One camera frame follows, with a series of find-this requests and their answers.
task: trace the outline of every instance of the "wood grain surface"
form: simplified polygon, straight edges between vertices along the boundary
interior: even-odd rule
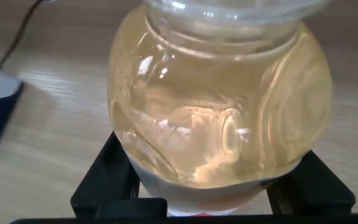
[[[0,57],[33,1],[0,0]],[[57,0],[35,13],[4,67],[27,86],[0,142],[0,223],[73,216],[70,197],[111,132],[112,39],[139,3]],[[333,118],[314,150],[354,191],[358,212],[358,1],[337,0],[307,21],[326,52],[335,89]],[[266,194],[236,213],[270,213]]]

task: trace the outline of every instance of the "glass jar lid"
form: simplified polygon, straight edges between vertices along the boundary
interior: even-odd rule
[[[233,24],[271,24],[299,20],[331,0],[144,0],[152,7],[189,19]]]

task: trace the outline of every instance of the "black stand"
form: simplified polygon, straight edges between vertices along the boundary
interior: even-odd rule
[[[71,198],[77,218],[15,223],[358,223],[354,194],[312,151],[267,189],[273,215],[167,218],[164,199],[137,198],[139,183],[112,133]]]

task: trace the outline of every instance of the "black cable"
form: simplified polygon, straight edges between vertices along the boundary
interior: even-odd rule
[[[0,60],[0,69],[2,69],[2,66],[4,65],[6,60],[11,56],[13,51],[15,51],[17,45],[19,45],[19,42],[21,41],[23,33],[25,31],[25,28],[27,27],[27,24],[29,23],[34,11],[43,1],[45,1],[45,0],[36,0],[33,3],[33,5],[31,5],[31,7],[27,11],[27,13],[25,14],[25,17],[22,21],[20,28],[19,28],[19,31],[17,32],[13,42],[11,43],[11,46],[8,48],[7,52],[4,54],[4,56]]]

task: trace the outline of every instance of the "table surface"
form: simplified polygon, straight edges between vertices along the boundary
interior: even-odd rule
[[[0,57],[33,1],[0,0]],[[36,11],[4,67],[27,88],[0,142],[0,223],[73,216],[70,197],[111,132],[106,83],[112,38],[138,4],[64,0]],[[337,0],[307,23],[334,78],[333,118],[314,151],[356,194],[358,212],[358,1]],[[236,213],[270,212],[263,193]]]

